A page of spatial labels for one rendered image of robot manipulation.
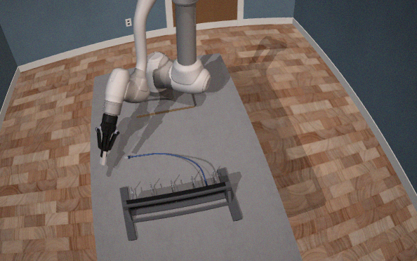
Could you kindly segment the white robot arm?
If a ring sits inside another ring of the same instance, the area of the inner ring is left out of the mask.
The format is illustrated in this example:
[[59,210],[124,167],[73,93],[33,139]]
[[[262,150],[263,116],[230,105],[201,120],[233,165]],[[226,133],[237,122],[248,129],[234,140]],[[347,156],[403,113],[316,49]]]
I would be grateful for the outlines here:
[[198,94],[205,92],[209,87],[211,75],[197,57],[196,3],[198,0],[172,0],[176,10],[178,60],[176,58],[173,61],[162,52],[153,52],[147,56],[146,21],[156,1],[137,1],[133,19],[135,70],[131,75],[127,69],[112,70],[107,81],[102,109],[107,115],[120,115],[123,101],[140,103],[172,100],[171,89]]

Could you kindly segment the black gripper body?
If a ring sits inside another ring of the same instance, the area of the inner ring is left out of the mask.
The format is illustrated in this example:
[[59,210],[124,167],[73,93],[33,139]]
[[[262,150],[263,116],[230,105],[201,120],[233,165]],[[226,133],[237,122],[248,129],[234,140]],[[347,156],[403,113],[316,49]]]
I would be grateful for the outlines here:
[[102,116],[102,123],[101,123],[102,132],[105,134],[105,129],[106,127],[108,127],[107,134],[110,133],[110,128],[113,128],[113,131],[112,131],[113,133],[117,129],[116,127],[117,119],[118,119],[118,116],[111,116],[111,115],[107,115],[104,113]]

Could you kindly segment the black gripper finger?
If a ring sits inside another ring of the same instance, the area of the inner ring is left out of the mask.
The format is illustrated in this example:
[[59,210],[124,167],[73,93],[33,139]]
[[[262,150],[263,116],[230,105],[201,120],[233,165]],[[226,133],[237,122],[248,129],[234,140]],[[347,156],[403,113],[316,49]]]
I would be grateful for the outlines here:
[[[113,131],[113,128],[110,128],[110,133],[109,133],[109,135],[107,135],[106,146],[105,146],[105,158],[107,156],[107,152],[109,150],[111,150],[111,148],[112,148],[112,146],[114,144],[114,141],[116,140],[116,138],[117,138],[117,136],[119,134],[119,131],[117,129],[114,131],[113,135],[112,135],[112,131]],[[112,136],[112,138],[111,138],[111,136]],[[104,158],[103,165],[105,165],[105,158]]]
[[105,158],[105,145],[106,145],[108,127],[106,127],[106,129],[105,129],[105,134],[102,134],[102,141],[101,141],[101,133],[100,133],[101,132],[101,126],[99,126],[98,128],[95,128],[95,130],[97,132],[98,148],[101,149],[100,164],[103,165],[104,158]]

